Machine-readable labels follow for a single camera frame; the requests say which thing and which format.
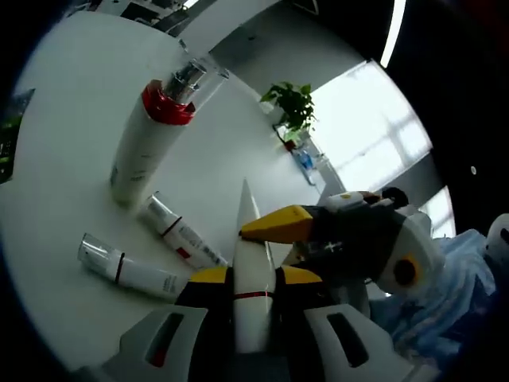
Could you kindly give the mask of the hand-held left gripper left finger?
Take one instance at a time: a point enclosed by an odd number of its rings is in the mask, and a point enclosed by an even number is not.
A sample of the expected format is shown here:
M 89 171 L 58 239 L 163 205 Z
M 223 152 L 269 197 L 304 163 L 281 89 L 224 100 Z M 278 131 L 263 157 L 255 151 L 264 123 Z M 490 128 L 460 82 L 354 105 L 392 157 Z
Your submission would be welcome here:
M 174 304 L 128 329 L 109 360 L 85 368 L 87 381 L 225 381 L 233 352 L 233 270 L 191 277 Z

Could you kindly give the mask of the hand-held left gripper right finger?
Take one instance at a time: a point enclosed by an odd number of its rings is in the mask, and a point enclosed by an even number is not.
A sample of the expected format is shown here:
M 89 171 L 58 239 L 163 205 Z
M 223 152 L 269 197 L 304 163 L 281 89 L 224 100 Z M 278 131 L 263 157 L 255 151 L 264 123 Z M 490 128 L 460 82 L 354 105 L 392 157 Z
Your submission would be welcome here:
M 292 381 L 410 381 L 414 365 L 387 332 L 348 304 L 335 304 L 322 279 L 297 267 L 276 270 L 275 302 Z

